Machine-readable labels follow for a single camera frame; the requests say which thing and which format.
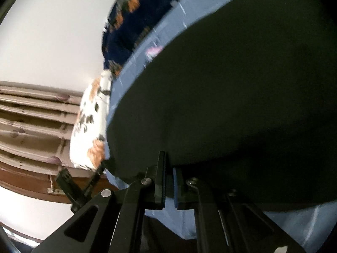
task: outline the bolt head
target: bolt head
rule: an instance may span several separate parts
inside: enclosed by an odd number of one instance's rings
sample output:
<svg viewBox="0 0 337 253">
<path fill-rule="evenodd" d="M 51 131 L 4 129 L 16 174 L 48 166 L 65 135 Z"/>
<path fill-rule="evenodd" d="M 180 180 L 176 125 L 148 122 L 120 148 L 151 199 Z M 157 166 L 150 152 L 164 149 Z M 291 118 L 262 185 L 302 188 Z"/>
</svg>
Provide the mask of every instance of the bolt head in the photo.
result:
<svg viewBox="0 0 337 253">
<path fill-rule="evenodd" d="M 231 190 L 228 192 L 228 195 L 231 196 L 231 197 L 235 197 L 236 194 L 237 194 L 236 189 L 231 189 Z"/>
<path fill-rule="evenodd" d="M 103 198 L 107 198 L 107 197 L 109 197 L 110 195 L 111 195 L 111 190 L 110 189 L 104 189 L 104 190 L 102 190 L 102 192 L 101 192 L 101 196 L 103 197 Z"/>
<path fill-rule="evenodd" d="M 187 182 L 189 184 L 197 184 L 198 178 L 196 178 L 196 177 L 190 178 Z"/>
<path fill-rule="evenodd" d="M 151 184 L 151 182 L 152 182 L 152 180 L 150 178 L 144 178 L 142 180 L 142 184 L 145 185 L 145 186 Z"/>
</svg>

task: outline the black metal bracket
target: black metal bracket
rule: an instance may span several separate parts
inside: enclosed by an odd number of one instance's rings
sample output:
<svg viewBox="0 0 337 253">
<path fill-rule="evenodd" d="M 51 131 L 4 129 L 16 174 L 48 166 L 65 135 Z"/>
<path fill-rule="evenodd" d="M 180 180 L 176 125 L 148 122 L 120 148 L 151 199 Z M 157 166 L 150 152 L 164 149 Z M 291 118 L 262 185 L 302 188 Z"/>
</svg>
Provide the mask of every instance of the black metal bracket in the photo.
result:
<svg viewBox="0 0 337 253">
<path fill-rule="evenodd" d="M 145 178 L 128 189 L 105 189 L 88 200 L 102 169 L 83 191 L 74 185 L 70 174 L 60 173 L 58 183 L 78 210 L 33 253 L 139 252 L 145 209 L 165 206 L 166 154 L 161 151 L 157 165 L 148 167 Z M 217 191 L 200 179 L 183 176 L 180 168 L 173 168 L 175 206 L 194 209 L 198 253 L 273 253 L 277 249 L 305 253 L 235 190 Z"/>
</svg>

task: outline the metal screw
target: metal screw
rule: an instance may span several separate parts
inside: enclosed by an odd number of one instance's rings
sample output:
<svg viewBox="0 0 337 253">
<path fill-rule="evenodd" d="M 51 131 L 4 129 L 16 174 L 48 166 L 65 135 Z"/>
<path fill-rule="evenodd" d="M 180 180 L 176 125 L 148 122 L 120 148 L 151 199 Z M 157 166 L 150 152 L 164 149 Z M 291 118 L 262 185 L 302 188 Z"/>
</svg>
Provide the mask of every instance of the metal screw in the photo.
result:
<svg viewBox="0 0 337 253">
<path fill-rule="evenodd" d="M 197 184 L 198 178 L 196 178 L 196 177 L 190 178 L 187 182 L 189 184 Z"/>
<path fill-rule="evenodd" d="M 152 180 L 150 178 L 144 178 L 142 180 L 142 184 L 145 185 L 145 186 L 148 185 L 148 184 L 151 184 L 151 182 L 152 182 Z"/>
<path fill-rule="evenodd" d="M 235 197 L 236 196 L 236 189 L 230 190 L 230 192 L 228 192 L 228 195 L 231 196 L 231 197 Z"/>
<path fill-rule="evenodd" d="M 111 195 L 111 190 L 110 189 L 104 189 L 102 190 L 101 192 L 101 196 L 104 197 L 104 198 L 107 198 Z"/>
<path fill-rule="evenodd" d="M 54 193 L 55 187 L 54 187 L 54 182 L 53 182 L 53 179 L 52 179 L 51 175 L 49 175 L 49 180 L 50 180 L 50 189 L 52 190 L 52 193 Z"/>
</svg>

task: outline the bed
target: bed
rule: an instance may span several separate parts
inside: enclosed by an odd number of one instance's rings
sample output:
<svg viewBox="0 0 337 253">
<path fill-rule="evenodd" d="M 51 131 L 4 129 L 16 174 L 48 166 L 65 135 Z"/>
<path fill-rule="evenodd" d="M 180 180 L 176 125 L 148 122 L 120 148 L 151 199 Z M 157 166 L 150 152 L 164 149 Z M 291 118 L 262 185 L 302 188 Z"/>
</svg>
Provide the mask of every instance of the bed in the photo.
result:
<svg viewBox="0 0 337 253">
<path fill-rule="evenodd" d="M 132 6 L 134 6 L 140 0 L 132 1 Z M 131 49 L 123 50 L 117 48 L 118 45 L 116 43 L 118 41 L 114 41 L 114 39 L 120 34 L 126 35 L 130 30 L 130 24 L 127 23 L 127 14 L 118 15 L 116 13 L 118 10 L 117 0 L 104 28 L 102 45 L 102 52 L 105 57 L 104 68 L 111 70 L 113 77 L 106 127 L 111 124 L 122 98 L 148 64 L 184 30 L 203 17 L 217 11 L 229 1 L 231 0 L 171 0 L 170 10 L 166 10 L 167 13 L 160 18 L 160 21 L 157 23 L 156 20 L 152 20 L 149 26 L 142 24 L 141 28 L 137 30 L 137 37 L 132 36 L 129 39 Z M 121 16 L 126 28 L 114 34 L 115 30 L 123 28 L 123 24 L 119 22 Z M 109 49 L 113 49 L 113 47 L 116 50 L 113 53 L 109 53 Z M 104 149 L 105 158 L 108 159 L 110 151 L 107 144 Z M 128 187 L 128 184 L 118 176 L 114 176 L 110 172 L 107 172 L 107 176 L 110 183 L 119 189 Z M 287 212 L 269 211 L 266 214 L 304 247 L 306 252 L 313 253 L 320 248 L 336 224 L 336 211 L 337 202 L 330 202 L 307 209 Z M 158 219 L 181 238 L 192 239 L 196 237 L 193 211 L 175 210 L 173 199 L 171 198 L 166 199 L 166 208 L 164 210 L 147 210 L 146 215 Z"/>
</svg>

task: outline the metal hinge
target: metal hinge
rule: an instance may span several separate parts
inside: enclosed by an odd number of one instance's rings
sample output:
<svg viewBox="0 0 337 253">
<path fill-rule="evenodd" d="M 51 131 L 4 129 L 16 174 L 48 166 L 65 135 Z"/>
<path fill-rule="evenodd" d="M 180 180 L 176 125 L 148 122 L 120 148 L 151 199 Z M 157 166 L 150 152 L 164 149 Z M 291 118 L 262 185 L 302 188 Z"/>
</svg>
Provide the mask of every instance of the metal hinge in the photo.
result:
<svg viewBox="0 0 337 253">
<path fill-rule="evenodd" d="M 49 175 L 49 180 L 50 180 L 50 188 L 47 189 L 48 193 L 57 194 L 57 195 L 65 195 L 62 189 L 54 188 L 54 183 L 53 183 L 53 179 L 51 175 Z"/>
</svg>

